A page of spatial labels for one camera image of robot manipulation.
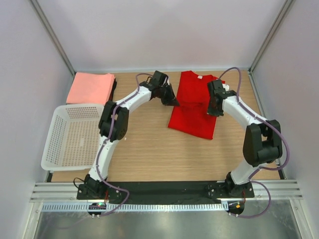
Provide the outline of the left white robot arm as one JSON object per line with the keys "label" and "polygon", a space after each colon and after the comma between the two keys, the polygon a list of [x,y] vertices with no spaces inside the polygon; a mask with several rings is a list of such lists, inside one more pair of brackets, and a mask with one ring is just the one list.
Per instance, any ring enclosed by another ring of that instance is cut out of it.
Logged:
{"label": "left white robot arm", "polygon": [[129,116],[141,105],[159,98],[164,106],[179,106],[169,82],[169,76],[160,71],[145,73],[147,79],[137,82],[137,88],[118,101],[107,101],[98,124],[100,143],[94,163],[78,186],[77,199],[102,199],[112,186],[106,181],[114,151],[127,131]]}

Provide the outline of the red t-shirt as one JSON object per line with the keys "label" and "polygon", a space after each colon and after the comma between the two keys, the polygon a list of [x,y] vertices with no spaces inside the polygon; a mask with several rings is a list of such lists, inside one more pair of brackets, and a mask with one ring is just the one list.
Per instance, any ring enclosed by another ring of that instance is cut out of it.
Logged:
{"label": "red t-shirt", "polygon": [[171,129],[212,140],[217,117],[207,114],[210,95],[207,84],[217,80],[213,75],[181,73],[177,91],[179,106],[174,107],[168,123]]}

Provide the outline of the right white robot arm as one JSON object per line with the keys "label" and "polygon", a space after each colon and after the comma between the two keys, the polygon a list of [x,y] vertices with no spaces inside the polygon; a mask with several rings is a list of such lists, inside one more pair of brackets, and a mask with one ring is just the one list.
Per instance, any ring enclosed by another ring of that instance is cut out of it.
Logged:
{"label": "right white robot arm", "polygon": [[224,190],[230,197],[241,197],[249,189],[250,179],[267,164],[283,154],[281,126],[277,120],[267,120],[249,108],[234,90],[226,90],[221,80],[207,84],[209,105],[207,114],[232,116],[245,130],[243,161],[225,179]]}

